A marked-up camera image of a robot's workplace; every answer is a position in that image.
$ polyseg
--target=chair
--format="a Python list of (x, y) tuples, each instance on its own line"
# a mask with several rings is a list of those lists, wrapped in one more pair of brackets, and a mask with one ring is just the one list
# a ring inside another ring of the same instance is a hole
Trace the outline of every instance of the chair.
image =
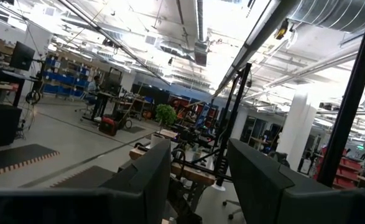
[[(235, 201), (232, 201), (232, 200), (225, 200), (224, 202), (222, 202), (222, 205), (223, 206), (226, 206), (227, 203), (231, 203), (233, 205), (237, 205), (237, 206), (240, 207), (240, 203), (239, 202), (235, 202)], [(232, 220), (233, 219), (233, 215), (235, 215), (235, 214), (237, 214), (239, 212), (242, 212), (242, 208), (236, 209), (234, 212), (230, 213), (228, 215), (228, 219), (229, 220)]]
[(92, 104), (88, 100), (85, 99), (86, 94), (87, 94), (86, 91), (84, 91), (84, 93), (80, 96), (80, 100), (84, 102), (85, 107), (84, 108), (80, 108), (80, 109), (75, 109), (75, 112), (77, 112), (77, 111), (79, 111), (79, 112), (84, 111), (84, 115), (86, 115), (87, 112), (90, 112), (90, 113), (93, 112), (93, 108), (90, 108), (90, 107), (94, 106), (95, 104)]

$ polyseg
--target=white column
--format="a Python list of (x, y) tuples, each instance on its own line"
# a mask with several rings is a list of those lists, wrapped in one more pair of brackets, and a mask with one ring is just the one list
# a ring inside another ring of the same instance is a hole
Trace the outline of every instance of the white column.
[(240, 139), (248, 115), (249, 115), (249, 108), (240, 106), (238, 109), (238, 116), (236, 117), (236, 120), (233, 125), (231, 138), (238, 140)]
[(288, 154), (287, 161), (294, 171), (298, 169), (319, 102), (316, 89), (311, 85), (300, 86), (295, 92), (276, 149), (277, 152)]
[[(39, 26), (28, 24), (25, 32), (25, 41), (23, 44), (30, 47), (35, 51), (34, 59), (43, 59), (48, 53), (48, 45), (52, 38), (52, 33)], [(35, 77), (37, 72), (40, 72), (41, 64), (38, 62), (32, 62), (32, 66), (28, 72), (24, 72), (24, 75), (29, 77)], [(22, 95), (26, 96), (30, 92), (32, 82), (25, 81), (25, 85), (22, 89)]]
[(131, 73), (123, 72), (122, 79), (121, 79), (121, 87), (127, 91), (131, 91), (132, 84), (134, 84), (134, 80), (136, 77), (136, 73), (131, 71)]

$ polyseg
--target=wheel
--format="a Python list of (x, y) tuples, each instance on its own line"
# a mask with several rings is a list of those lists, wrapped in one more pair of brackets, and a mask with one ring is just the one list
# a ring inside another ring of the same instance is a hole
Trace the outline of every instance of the wheel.
[(124, 124), (124, 127), (126, 127), (127, 129), (130, 129), (132, 127), (132, 121), (130, 119), (128, 119), (126, 121), (126, 123)]

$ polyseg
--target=potted plant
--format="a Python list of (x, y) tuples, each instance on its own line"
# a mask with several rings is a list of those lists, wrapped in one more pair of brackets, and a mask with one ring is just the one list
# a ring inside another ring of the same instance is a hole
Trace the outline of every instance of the potted plant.
[(161, 104), (156, 107), (156, 121), (160, 122), (160, 126), (174, 124), (176, 119), (177, 114), (170, 105)]

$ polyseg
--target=person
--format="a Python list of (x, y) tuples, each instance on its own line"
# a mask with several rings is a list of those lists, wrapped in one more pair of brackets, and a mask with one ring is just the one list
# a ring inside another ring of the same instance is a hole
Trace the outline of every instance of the person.
[(88, 95), (85, 96), (85, 100), (89, 102), (89, 104), (94, 105), (96, 103), (96, 96), (91, 93), (96, 93), (99, 88), (99, 75), (94, 76), (94, 80), (88, 84), (87, 91)]

